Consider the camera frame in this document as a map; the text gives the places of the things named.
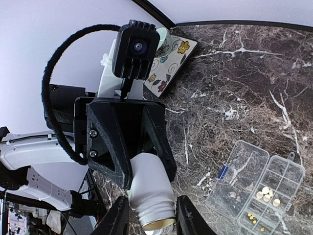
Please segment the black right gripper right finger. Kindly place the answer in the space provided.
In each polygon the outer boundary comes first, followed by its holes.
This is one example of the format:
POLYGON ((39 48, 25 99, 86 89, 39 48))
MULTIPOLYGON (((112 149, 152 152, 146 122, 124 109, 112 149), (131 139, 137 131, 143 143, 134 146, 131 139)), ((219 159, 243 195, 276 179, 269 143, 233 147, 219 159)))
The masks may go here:
POLYGON ((188 196, 177 198, 177 235, 216 235, 188 196))

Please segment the white pill bottle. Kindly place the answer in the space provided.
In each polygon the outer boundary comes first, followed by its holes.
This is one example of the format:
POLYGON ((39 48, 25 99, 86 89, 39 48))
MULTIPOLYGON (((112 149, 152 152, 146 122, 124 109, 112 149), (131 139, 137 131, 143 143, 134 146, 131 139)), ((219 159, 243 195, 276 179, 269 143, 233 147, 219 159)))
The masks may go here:
POLYGON ((130 160, 133 180, 128 190, 130 207, 145 231, 160 230, 176 220, 174 192, 160 158, 140 153, 130 160))

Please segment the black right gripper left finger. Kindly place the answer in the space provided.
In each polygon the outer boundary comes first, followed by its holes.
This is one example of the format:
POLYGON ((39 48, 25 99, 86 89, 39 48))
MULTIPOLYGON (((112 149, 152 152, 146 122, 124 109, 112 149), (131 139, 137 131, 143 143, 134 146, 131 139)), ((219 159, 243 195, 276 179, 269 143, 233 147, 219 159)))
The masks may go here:
POLYGON ((119 196, 90 235, 128 235, 129 200, 119 196))

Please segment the clear plastic pill organizer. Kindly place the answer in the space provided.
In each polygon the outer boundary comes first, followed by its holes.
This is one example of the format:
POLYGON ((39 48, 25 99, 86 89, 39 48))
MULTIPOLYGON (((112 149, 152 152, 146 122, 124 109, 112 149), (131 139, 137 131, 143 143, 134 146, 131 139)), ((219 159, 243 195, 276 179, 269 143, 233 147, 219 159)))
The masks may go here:
POLYGON ((294 157, 293 152, 287 158, 270 156, 259 147, 237 141, 206 200, 207 206, 253 235, 272 235, 290 209, 305 176, 305 168, 295 163, 294 157), (274 192, 269 202, 256 198, 263 187, 274 192), (278 207, 272 204, 276 198, 281 201, 278 207), (248 213, 256 217, 256 225, 249 220, 248 213))

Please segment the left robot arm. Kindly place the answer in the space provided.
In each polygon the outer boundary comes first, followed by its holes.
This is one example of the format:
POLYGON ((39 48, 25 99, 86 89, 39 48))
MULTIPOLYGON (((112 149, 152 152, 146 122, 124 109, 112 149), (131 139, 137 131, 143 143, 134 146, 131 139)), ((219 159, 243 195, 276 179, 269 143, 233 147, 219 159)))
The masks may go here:
MULTIPOLYGON (((109 177, 128 191, 131 207, 170 210, 176 163, 165 133, 165 108, 143 99, 143 85, 134 84, 124 100, 99 98, 84 88, 49 86, 55 117, 80 163, 109 177)), ((2 188, 25 191, 61 211, 74 210, 76 193, 60 192, 49 182, 32 187, 34 165, 71 163, 52 132, 18 136, 0 130, 2 188)))

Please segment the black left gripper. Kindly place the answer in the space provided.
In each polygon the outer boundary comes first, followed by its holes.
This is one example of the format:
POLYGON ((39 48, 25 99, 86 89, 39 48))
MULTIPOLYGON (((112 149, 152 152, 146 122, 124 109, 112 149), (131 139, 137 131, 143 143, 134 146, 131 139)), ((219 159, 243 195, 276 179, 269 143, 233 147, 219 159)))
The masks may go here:
POLYGON ((85 151, 89 167, 122 189, 132 183, 130 157, 141 152, 156 152, 169 181, 175 179, 177 165, 160 102, 78 97, 73 132, 75 151, 85 151))

